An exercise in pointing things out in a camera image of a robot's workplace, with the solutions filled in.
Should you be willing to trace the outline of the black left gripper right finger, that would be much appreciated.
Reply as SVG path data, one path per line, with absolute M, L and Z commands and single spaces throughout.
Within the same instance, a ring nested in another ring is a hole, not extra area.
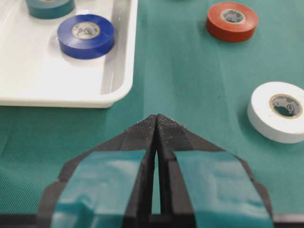
M 161 213 L 173 228 L 271 228 L 266 188 L 241 158 L 159 114 Z

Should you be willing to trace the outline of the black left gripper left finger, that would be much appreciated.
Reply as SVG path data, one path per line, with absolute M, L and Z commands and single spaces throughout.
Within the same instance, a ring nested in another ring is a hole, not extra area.
M 40 202 L 40 228 L 138 228 L 152 209 L 157 117 L 67 161 Z

